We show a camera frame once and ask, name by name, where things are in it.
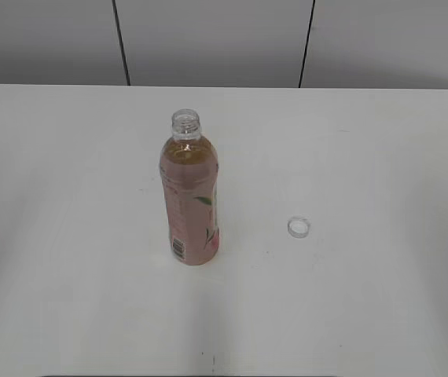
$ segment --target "barcode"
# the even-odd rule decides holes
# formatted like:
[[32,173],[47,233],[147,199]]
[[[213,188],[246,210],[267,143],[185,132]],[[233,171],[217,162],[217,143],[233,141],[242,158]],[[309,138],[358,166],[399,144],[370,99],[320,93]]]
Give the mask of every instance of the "barcode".
[[172,248],[174,250],[175,255],[177,255],[181,259],[184,259],[184,257],[185,257],[185,246],[184,246],[184,243],[181,240],[177,240],[176,238],[174,238],[174,242],[172,244]]

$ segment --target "bottle neck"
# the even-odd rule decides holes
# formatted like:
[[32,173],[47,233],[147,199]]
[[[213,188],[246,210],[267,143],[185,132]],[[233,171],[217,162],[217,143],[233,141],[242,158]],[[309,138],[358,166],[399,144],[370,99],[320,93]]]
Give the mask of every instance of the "bottle neck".
[[174,140],[188,141],[201,138],[200,117],[194,110],[178,110],[171,117],[171,132]]

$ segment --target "pink bottle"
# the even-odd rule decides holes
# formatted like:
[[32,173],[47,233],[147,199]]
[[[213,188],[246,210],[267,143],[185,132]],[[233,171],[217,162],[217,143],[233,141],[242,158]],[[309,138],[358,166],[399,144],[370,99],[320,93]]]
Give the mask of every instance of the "pink bottle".
[[200,117],[194,110],[175,112],[171,128],[173,136],[160,157],[171,250],[187,265],[202,265],[214,257],[219,244],[217,153],[201,135]]

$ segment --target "white wall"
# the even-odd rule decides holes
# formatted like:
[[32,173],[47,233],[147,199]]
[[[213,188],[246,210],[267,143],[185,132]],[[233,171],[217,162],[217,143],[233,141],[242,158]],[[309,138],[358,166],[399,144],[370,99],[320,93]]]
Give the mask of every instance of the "white wall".
[[0,0],[0,83],[123,85],[110,0]]
[[303,86],[448,88],[448,1],[318,0]]
[[118,0],[134,85],[297,87],[311,0]]

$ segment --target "table surface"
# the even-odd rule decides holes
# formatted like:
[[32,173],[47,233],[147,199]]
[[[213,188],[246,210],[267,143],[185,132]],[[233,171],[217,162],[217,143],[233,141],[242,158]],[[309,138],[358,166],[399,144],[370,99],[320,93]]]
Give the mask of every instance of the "table surface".
[[[221,167],[199,267],[158,174],[185,107]],[[447,376],[448,91],[0,85],[0,375],[69,373]]]

